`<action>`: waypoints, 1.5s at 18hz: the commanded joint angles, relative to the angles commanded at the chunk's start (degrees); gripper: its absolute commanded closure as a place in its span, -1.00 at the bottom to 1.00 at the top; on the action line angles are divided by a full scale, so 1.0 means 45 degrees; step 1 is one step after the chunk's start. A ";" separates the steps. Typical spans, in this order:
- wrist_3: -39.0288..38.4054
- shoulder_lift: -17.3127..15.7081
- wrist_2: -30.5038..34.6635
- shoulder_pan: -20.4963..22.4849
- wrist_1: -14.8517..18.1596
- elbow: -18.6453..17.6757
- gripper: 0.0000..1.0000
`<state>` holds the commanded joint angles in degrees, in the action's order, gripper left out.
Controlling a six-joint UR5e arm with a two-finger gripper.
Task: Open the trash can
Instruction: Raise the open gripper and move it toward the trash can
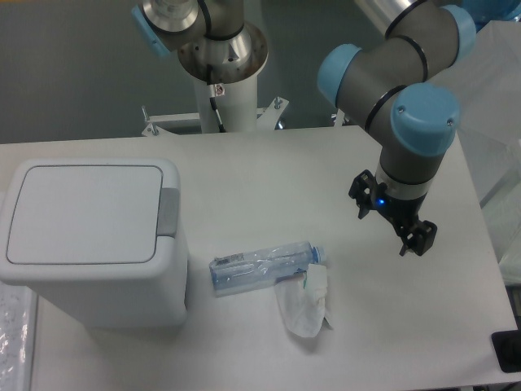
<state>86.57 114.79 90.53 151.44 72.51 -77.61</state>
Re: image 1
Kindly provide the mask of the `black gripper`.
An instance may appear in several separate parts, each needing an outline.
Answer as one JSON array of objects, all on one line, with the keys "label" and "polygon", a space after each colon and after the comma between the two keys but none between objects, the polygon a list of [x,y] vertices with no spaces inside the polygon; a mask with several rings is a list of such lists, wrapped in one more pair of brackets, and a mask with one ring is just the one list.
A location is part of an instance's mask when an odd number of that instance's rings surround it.
[{"label": "black gripper", "polygon": [[353,179],[348,195],[356,202],[359,219],[376,210],[392,225],[402,241],[402,257],[406,253],[414,253],[421,257],[432,247],[437,233],[435,223],[421,221],[418,217],[427,195],[402,200],[387,194],[386,190],[387,185],[378,183],[375,176],[366,169]]}]

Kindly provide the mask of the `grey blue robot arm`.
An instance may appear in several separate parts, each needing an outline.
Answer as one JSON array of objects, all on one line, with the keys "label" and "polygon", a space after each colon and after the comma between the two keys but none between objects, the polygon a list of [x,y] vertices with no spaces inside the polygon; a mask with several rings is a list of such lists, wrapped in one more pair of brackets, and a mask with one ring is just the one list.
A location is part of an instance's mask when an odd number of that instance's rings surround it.
[{"label": "grey blue robot arm", "polygon": [[[349,189],[359,216],[378,212],[401,239],[402,252],[423,255],[436,224],[419,218],[460,122],[460,105],[431,78],[475,44],[470,14],[432,1],[361,1],[383,34],[371,51],[336,47],[323,60],[317,87],[324,98],[381,147],[378,168],[357,175]],[[144,41],[158,55],[176,53],[199,83],[199,118],[208,133],[256,127],[256,95],[229,102],[231,88],[255,79],[268,49],[246,21],[241,1],[140,1],[131,11]]]}]

